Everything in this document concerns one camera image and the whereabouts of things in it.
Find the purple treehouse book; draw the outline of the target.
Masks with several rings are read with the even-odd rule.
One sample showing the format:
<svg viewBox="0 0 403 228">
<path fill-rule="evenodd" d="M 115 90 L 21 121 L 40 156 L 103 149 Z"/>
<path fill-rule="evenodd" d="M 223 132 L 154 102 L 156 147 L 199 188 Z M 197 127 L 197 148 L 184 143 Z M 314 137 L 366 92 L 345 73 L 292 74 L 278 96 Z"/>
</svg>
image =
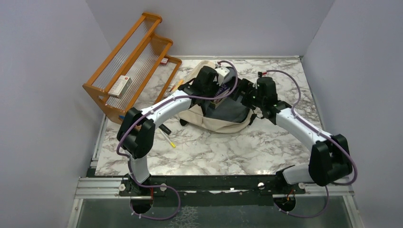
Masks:
<svg viewBox="0 0 403 228">
<path fill-rule="evenodd" d="M 228 82 L 225 84 L 222 84 L 214 97 L 219 97 L 219 99 L 215 99 L 209 103 L 210 108 L 217 108 L 225 99 L 225 95 L 228 94 L 231 89 L 234 87 L 234 82 Z"/>
</svg>

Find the beige canvas backpack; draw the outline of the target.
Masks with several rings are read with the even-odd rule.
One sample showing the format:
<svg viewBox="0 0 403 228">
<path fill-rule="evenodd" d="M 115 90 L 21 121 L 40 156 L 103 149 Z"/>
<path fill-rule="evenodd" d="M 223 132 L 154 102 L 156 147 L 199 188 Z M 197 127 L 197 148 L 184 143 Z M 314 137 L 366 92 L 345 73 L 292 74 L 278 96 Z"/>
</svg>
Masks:
<svg viewBox="0 0 403 228">
<path fill-rule="evenodd" d="M 218 102 L 204 100 L 177 116 L 181 125 L 193 124 L 216 133 L 237 133 L 250 126 L 256 116 L 253 111 L 229 97 Z"/>
</svg>

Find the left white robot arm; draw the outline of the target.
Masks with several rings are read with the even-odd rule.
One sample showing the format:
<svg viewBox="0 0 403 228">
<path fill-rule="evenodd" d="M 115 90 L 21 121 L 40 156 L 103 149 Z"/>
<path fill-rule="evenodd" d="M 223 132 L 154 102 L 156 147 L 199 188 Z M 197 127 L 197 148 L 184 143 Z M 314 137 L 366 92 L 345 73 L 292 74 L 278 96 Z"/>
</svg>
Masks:
<svg viewBox="0 0 403 228">
<path fill-rule="evenodd" d="M 180 85 L 164 100 L 142 110 L 127 111 L 117 134 L 116 152 L 128 159 L 129 176 L 133 179 L 131 188 L 136 194 L 144 195 L 149 190 L 146 156 L 153 147 L 155 130 L 176 114 L 215 100 L 220 86 L 232 76 L 227 67 L 203 66 L 195 78 Z"/>
</svg>

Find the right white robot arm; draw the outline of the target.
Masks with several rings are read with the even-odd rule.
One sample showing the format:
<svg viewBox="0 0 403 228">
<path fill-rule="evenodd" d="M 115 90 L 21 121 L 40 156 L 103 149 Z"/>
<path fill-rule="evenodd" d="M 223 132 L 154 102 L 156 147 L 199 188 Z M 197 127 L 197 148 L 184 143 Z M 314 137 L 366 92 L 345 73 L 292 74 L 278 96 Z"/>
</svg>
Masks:
<svg viewBox="0 0 403 228">
<path fill-rule="evenodd" d="M 297 183 L 326 186 L 353 172 L 346 138 L 321 131 L 299 116 L 290 104 L 279 100 L 271 77 L 259 77 L 256 83 L 240 80 L 231 98 L 239 99 L 252 110 L 259 108 L 264 119 L 287 130 L 310 150 L 308 163 L 276 173 L 279 177 L 274 180 L 274 187 L 278 192 L 286 193 Z"/>
</svg>

